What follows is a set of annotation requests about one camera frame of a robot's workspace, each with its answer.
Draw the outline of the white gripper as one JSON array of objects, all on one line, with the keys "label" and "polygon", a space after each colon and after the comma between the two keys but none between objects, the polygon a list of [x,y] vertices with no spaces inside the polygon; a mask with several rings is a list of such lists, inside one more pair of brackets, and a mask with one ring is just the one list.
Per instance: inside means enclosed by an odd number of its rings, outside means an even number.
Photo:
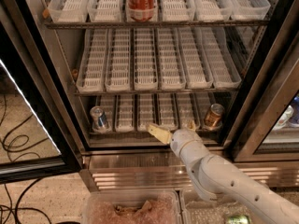
[{"label": "white gripper", "polygon": [[188,145],[195,144],[196,147],[203,146],[202,138],[195,132],[196,125],[193,120],[188,122],[187,128],[176,130],[172,135],[165,127],[150,123],[147,126],[147,131],[164,145],[170,144],[171,150],[179,157],[183,148]]}]

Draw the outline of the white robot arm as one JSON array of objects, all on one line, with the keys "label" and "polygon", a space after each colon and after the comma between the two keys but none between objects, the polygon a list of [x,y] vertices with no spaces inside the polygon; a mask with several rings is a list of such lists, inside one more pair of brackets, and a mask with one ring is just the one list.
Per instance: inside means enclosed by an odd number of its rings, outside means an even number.
[{"label": "white robot arm", "polygon": [[225,158],[211,153],[191,128],[170,132],[150,123],[147,131],[184,163],[194,190],[206,202],[227,195],[244,204],[266,224],[299,224],[299,206],[244,174]]}]

